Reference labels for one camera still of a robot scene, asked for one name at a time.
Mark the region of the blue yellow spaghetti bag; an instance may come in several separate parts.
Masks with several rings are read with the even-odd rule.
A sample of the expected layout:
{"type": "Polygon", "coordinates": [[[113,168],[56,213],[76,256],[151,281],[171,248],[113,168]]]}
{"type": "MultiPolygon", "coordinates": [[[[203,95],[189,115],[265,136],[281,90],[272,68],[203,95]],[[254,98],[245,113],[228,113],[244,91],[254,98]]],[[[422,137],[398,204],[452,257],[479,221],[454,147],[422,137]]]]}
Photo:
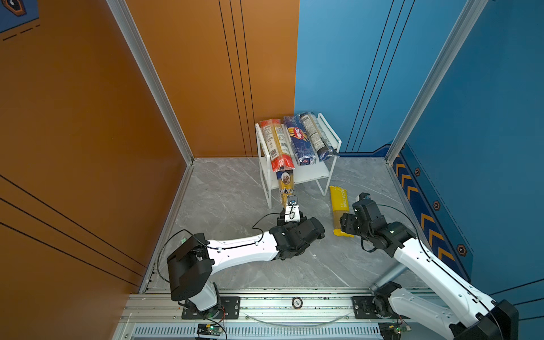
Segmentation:
{"type": "Polygon", "coordinates": [[[288,206],[289,197],[294,195],[293,172],[293,170],[289,169],[276,173],[283,208],[288,206]]]}

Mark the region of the blue Barilla spaghetti bag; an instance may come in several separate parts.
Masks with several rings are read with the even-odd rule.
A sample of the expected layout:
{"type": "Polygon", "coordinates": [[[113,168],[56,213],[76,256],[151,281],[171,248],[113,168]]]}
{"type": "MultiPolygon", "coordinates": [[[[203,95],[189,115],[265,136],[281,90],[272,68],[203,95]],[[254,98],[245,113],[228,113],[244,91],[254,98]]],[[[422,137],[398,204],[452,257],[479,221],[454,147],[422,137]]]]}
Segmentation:
{"type": "Polygon", "coordinates": [[[300,118],[298,116],[284,116],[283,122],[290,137],[297,164],[299,166],[316,164],[316,154],[300,118]]]}

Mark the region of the clear white-label spaghetti bag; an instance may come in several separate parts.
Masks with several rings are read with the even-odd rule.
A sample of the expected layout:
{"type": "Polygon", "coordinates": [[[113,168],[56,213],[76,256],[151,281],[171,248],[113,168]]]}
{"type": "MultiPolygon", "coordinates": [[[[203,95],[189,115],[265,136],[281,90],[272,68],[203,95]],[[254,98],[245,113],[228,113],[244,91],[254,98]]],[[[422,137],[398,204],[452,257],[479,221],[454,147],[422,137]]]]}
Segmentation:
{"type": "Polygon", "coordinates": [[[330,157],[336,157],[338,155],[337,150],[332,147],[329,138],[319,124],[315,114],[312,112],[304,112],[299,114],[299,118],[314,147],[314,151],[317,153],[318,159],[322,162],[330,157]]]}

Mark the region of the red spaghetti bag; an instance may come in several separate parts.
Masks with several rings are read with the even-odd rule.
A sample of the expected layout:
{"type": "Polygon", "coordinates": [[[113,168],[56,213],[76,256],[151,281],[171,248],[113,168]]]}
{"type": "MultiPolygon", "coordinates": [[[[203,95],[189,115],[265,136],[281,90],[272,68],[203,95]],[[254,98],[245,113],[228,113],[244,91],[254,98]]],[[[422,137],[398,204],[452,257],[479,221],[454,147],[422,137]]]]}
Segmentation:
{"type": "Polygon", "coordinates": [[[259,123],[271,158],[272,171],[294,170],[288,139],[279,119],[263,120],[259,123]]]}

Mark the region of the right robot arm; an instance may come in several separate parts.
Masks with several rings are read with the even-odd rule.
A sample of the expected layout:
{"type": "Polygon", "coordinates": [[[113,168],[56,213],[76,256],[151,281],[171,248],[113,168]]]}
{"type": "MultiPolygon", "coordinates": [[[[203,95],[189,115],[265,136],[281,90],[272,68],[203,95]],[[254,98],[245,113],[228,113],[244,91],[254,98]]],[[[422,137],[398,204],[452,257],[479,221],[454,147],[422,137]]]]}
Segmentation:
{"type": "Polygon", "coordinates": [[[379,205],[362,193],[354,211],[339,219],[341,231],[368,241],[416,274],[446,304],[441,307],[389,281],[374,290],[373,303],[383,317],[398,315],[445,339],[518,339],[519,313],[506,300],[496,301],[443,266],[410,228],[389,223],[379,205]]]}

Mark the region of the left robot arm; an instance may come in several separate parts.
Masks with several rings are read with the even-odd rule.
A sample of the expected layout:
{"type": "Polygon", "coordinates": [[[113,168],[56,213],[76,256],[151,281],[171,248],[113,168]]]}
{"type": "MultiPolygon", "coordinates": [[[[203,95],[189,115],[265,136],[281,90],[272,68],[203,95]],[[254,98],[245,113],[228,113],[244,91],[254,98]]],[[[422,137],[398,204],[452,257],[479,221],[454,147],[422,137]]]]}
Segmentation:
{"type": "Polygon", "coordinates": [[[324,237],[317,218],[290,222],[279,218],[269,231],[241,239],[218,241],[206,239],[203,233],[191,235],[167,258],[171,300],[188,301],[201,314],[215,314],[222,302],[212,275],[254,262],[292,259],[324,237]]]}

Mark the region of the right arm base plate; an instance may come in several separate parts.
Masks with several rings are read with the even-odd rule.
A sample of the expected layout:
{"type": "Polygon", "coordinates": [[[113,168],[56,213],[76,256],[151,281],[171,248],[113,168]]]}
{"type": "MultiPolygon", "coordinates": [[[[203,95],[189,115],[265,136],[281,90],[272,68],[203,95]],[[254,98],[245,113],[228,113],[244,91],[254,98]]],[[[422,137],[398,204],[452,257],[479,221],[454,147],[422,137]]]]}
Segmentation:
{"type": "Polygon", "coordinates": [[[357,320],[405,319],[404,315],[399,315],[393,310],[385,297],[354,296],[351,298],[351,302],[357,320]]]}

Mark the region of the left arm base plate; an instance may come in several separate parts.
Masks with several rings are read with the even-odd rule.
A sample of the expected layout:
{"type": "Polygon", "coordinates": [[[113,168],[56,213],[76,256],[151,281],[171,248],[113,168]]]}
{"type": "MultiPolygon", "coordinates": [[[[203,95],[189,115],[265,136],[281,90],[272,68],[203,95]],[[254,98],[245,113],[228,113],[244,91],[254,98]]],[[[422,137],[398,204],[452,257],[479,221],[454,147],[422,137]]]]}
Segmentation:
{"type": "Polygon", "coordinates": [[[241,298],[239,296],[219,296],[214,306],[199,310],[190,300],[184,302],[181,318],[183,320],[237,320],[239,318],[241,298]]]}

